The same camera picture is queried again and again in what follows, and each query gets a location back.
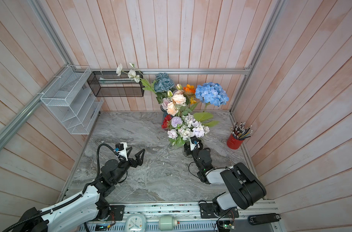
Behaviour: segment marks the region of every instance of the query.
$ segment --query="red flower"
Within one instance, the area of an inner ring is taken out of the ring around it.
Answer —
[[[162,129],[168,129],[171,125],[171,119],[172,119],[172,116],[170,114],[168,114],[165,118],[164,118],[164,121],[163,121],[163,124],[162,124]]]

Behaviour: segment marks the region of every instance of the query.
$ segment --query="red pencil cup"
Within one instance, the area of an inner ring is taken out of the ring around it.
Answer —
[[[226,141],[226,145],[233,150],[238,149],[242,143],[243,140],[235,139],[232,134],[230,134],[228,140]]]

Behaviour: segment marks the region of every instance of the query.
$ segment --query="wooden wall panel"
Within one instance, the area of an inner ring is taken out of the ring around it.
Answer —
[[[352,231],[352,0],[295,4],[234,115],[288,231]]]
[[[252,62],[277,0],[41,0],[41,3],[75,65],[116,68],[120,63],[123,67],[135,63],[140,68],[216,68],[247,67]],[[152,81],[155,76],[146,78]],[[211,81],[221,84],[232,99],[222,109],[230,109],[244,77],[175,75],[172,78],[183,86]],[[106,97],[102,110],[159,110],[159,105],[155,95],[146,92],[143,98]]]
[[[76,20],[87,9],[80,5],[78,13],[69,11],[69,19]],[[93,24],[92,18],[84,19],[85,26]],[[87,37],[99,38],[94,32]],[[0,1],[0,131],[63,65],[29,3]],[[70,135],[43,106],[36,110],[0,152],[0,231],[27,209],[56,202],[84,140]]]

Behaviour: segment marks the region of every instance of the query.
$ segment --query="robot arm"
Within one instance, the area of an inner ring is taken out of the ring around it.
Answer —
[[[266,195],[262,183],[243,164],[230,167],[215,168],[212,165],[211,150],[203,148],[201,140],[193,136],[190,145],[184,145],[186,156],[191,155],[199,172],[198,178],[206,184],[225,184],[229,192],[225,192],[212,200],[215,213],[239,206],[246,209]]]
[[[115,185],[122,183],[120,179],[127,173],[129,167],[143,164],[145,149],[135,154],[135,159],[128,158],[132,147],[127,147],[126,142],[116,144],[113,149],[107,146],[118,157],[118,160],[108,160],[101,168],[101,174],[92,182],[85,185],[82,192],[67,198],[55,205],[40,211],[35,208],[27,210],[18,223],[5,229],[3,232],[67,232],[84,222],[97,219],[106,220],[112,209],[105,200],[114,189]]]

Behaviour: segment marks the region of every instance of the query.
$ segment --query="white wire shelf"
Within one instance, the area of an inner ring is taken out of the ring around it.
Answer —
[[[71,134],[89,134],[104,102],[95,101],[90,88],[82,88],[90,73],[89,67],[84,72],[67,67],[41,98]]]

